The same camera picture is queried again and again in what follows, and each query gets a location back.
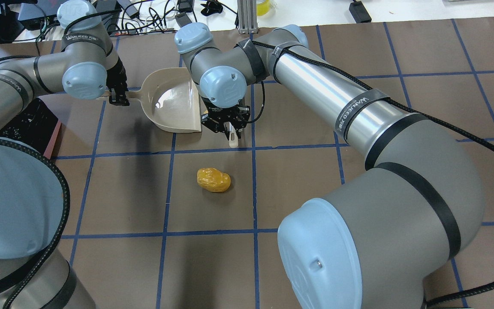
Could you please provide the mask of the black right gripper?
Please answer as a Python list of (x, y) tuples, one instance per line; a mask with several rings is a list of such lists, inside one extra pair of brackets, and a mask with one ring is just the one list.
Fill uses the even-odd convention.
[(238, 104), (229, 108), (221, 108), (214, 105), (208, 98), (202, 97), (206, 114), (202, 114), (201, 123), (214, 133), (225, 133), (226, 122), (231, 122), (235, 127), (235, 133), (239, 139), (242, 137), (243, 129), (247, 126), (250, 119), (251, 111), (249, 106), (245, 106), (244, 99), (238, 101)]

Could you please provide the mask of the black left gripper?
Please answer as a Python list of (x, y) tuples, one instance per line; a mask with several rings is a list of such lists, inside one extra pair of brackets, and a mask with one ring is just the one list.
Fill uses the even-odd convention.
[(106, 72), (106, 86), (109, 91), (108, 102), (114, 106), (129, 107), (130, 102), (126, 96), (128, 91), (126, 69), (121, 58), (118, 57), (115, 65)]

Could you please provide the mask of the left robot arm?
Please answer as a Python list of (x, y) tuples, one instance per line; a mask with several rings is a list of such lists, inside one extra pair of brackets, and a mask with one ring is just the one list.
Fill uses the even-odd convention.
[(0, 58), (0, 309), (95, 309), (57, 250), (71, 193), (51, 161), (60, 121), (40, 96), (66, 92), (83, 100), (116, 93), (128, 105), (126, 73), (88, 0), (57, 10), (61, 51)]

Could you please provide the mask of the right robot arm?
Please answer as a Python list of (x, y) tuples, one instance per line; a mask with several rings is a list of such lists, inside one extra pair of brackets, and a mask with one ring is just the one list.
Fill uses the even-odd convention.
[(175, 44), (208, 113), (228, 134), (247, 124), (247, 87), (271, 77), (362, 154), (364, 173), (286, 216), (280, 258), (304, 309), (428, 309), (494, 290), (494, 281), (431, 300), (423, 280), (455, 258), (482, 224), (485, 198), (472, 160), (448, 130), (494, 145), (416, 111), (330, 65), (297, 25), (219, 50), (204, 23)]

